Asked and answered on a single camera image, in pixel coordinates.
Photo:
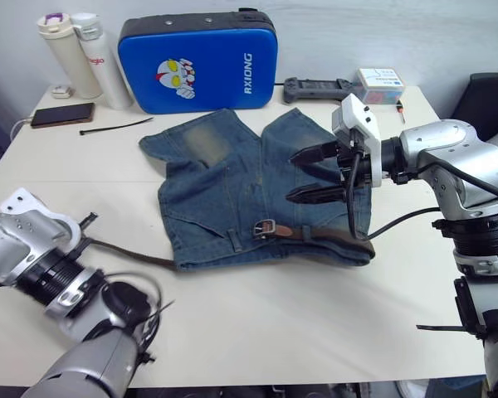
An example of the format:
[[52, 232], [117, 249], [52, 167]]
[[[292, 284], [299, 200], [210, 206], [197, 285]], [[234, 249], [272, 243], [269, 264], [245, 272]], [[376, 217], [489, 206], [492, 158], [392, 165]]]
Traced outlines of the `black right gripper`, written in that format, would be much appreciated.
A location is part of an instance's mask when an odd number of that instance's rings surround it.
[[346, 201], [346, 188], [356, 171], [353, 187], [363, 187], [372, 182], [370, 154], [362, 139], [343, 142], [340, 140], [317, 144], [303, 148], [293, 154], [289, 161], [292, 164], [318, 163], [326, 158], [336, 157], [339, 169], [337, 185], [321, 186], [310, 184], [297, 187], [286, 194], [286, 200], [297, 204], [323, 204], [335, 201]]

